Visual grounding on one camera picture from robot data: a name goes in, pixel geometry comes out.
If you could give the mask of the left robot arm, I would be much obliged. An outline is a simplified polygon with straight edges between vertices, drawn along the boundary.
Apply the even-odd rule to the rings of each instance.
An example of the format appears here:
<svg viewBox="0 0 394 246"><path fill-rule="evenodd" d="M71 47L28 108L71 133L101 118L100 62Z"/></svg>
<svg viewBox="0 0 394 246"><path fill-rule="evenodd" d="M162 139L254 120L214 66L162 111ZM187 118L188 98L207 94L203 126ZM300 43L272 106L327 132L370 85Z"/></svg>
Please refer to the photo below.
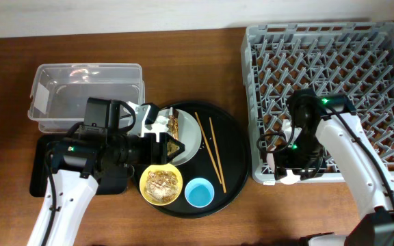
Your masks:
<svg viewBox="0 0 394 246"><path fill-rule="evenodd" d="M99 184L115 168L163 165L185 144L158 122L159 108L90 97L84 120L44 156L47 189L29 245L72 245Z"/></svg>

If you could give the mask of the blue plastic cup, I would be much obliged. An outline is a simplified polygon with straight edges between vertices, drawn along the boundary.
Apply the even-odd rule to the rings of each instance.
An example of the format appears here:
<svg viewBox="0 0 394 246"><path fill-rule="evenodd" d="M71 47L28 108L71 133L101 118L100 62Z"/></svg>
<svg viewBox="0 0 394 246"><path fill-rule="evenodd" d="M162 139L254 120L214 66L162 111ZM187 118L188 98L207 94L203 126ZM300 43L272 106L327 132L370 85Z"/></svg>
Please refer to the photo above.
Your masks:
<svg viewBox="0 0 394 246"><path fill-rule="evenodd" d="M212 203L215 197L215 190L207 179L194 178L186 184L184 195L191 206L204 208Z"/></svg>

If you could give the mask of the pink plastic cup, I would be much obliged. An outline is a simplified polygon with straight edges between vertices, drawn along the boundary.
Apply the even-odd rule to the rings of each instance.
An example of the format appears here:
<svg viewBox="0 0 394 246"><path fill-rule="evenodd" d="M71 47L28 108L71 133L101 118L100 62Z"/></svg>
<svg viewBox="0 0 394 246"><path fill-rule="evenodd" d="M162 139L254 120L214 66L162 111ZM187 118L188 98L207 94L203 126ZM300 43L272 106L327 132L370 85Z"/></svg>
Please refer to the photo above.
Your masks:
<svg viewBox="0 0 394 246"><path fill-rule="evenodd" d="M285 140L288 140L292 130L291 130L291 123L289 120L284 119L281 130L282 136ZM273 171L274 175L276 175L276 164L274 161L273 154L267 154L266 157L267 164L269 165L270 169ZM292 170L287 170L286 176L280 178L279 182L283 183L284 185L293 185L300 181L300 175L294 174Z"/></svg>

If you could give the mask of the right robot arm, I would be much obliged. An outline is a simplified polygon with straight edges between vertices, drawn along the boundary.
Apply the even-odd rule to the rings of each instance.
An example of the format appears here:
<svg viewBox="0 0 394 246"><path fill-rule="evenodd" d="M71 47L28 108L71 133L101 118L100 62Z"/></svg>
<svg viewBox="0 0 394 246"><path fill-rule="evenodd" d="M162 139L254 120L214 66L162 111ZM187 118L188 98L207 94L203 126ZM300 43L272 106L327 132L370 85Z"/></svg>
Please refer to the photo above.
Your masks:
<svg viewBox="0 0 394 246"><path fill-rule="evenodd" d="M287 101L291 131L272 152L276 179L314 178L328 153L353 195L360 221L347 235L314 234L299 245L394 245L394 177L368 140L354 105L343 94L318 97L298 90Z"/></svg>

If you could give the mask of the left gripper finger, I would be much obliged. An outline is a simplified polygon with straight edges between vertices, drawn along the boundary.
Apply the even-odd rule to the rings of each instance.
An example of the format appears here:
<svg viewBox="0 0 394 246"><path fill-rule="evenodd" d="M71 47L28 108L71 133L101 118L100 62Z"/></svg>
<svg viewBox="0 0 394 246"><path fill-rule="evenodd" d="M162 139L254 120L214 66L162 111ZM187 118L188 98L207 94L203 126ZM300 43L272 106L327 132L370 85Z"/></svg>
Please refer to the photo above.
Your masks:
<svg viewBox="0 0 394 246"><path fill-rule="evenodd" d="M176 150L169 150L168 148L165 151L165 163L171 163L174 158L178 155L182 154L185 151L185 148L177 148Z"/></svg>
<svg viewBox="0 0 394 246"><path fill-rule="evenodd" d="M165 133L165 135L166 135L166 141L168 143L171 143L171 144L177 146L178 148L185 147L185 145L182 142L180 142L178 139L175 139L173 136L171 136L171 134Z"/></svg>

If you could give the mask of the yellow bowl with food scraps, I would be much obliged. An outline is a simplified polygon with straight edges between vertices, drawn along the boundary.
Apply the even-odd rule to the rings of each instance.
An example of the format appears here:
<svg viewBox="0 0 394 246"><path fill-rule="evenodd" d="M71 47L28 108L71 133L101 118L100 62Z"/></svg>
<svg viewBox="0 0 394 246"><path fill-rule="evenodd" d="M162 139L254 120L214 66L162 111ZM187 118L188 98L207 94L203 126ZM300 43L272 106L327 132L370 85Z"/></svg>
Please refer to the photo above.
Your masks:
<svg viewBox="0 0 394 246"><path fill-rule="evenodd" d="M171 164L150 165L140 176L140 193L150 204L165 206L173 203L181 194L183 178Z"/></svg>

